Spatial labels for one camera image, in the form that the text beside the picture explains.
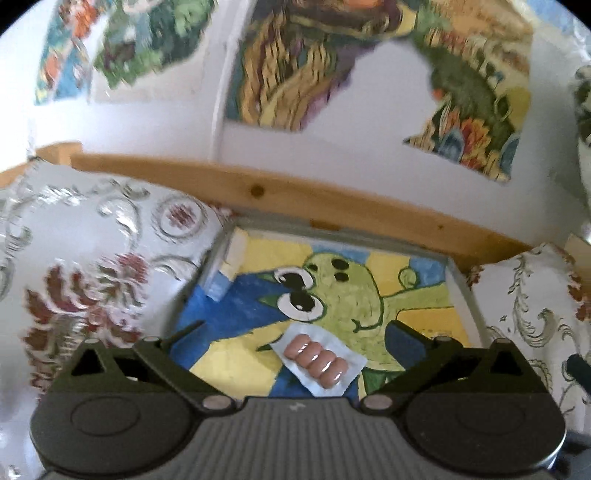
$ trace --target cartoon eye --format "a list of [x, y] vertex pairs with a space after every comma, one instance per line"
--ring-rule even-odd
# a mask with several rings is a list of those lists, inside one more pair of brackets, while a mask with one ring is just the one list
[[324, 305], [306, 291], [284, 293], [277, 300], [277, 308], [290, 319], [312, 322], [322, 317]]
[[275, 270], [275, 280], [290, 290], [307, 290], [314, 285], [312, 275], [303, 268], [284, 267]]

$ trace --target screw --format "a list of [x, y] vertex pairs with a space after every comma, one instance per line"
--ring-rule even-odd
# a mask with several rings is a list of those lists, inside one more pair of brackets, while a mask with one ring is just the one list
[[203, 400], [203, 406], [208, 410], [226, 410], [232, 406], [232, 399], [225, 395], [209, 395]]
[[393, 402], [387, 395], [369, 395], [363, 399], [363, 405], [370, 410], [388, 410]]

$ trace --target round pad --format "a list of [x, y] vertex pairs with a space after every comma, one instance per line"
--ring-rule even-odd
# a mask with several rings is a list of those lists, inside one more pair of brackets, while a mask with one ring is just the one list
[[187, 439], [191, 414], [175, 393], [49, 393], [31, 421], [44, 461], [78, 478], [141, 473]]
[[407, 427], [419, 447], [454, 470], [528, 472], [548, 466], [564, 441], [564, 419], [548, 394], [440, 390], [432, 388], [410, 403]]

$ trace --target wooden board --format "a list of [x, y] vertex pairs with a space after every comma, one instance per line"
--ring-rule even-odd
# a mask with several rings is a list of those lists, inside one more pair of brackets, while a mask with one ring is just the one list
[[125, 155], [73, 154], [78, 170], [108, 172], [181, 190], [205, 202], [389, 236], [454, 258], [460, 269], [504, 260], [522, 242], [433, 210], [326, 183], [248, 168]]
[[[56, 165], [70, 165], [70, 157], [74, 153], [82, 152], [82, 144], [79, 142], [66, 142], [49, 145], [37, 150], [37, 156]], [[0, 172], [0, 188], [7, 187], [27, 169], [27, 164], [22, 163], [16, 167]]]

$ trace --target cushion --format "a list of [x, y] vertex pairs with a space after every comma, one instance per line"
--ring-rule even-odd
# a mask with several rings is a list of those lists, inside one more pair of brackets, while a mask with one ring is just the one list
[[556, 400], [567, 427], [591, 433], [588, 397], [566, 372], [574, 353], [591, 361], [591, 304], [573, 259], [544, 244], [474, 268], [469, 283], [490, 340], [512, 340]]
[[43, 161], [0, 190], [0, 422], [12, 449], [1, 464], [26, 471], [34, 399], [82, 340], [126, 347], [165, 332], [226, 214]]

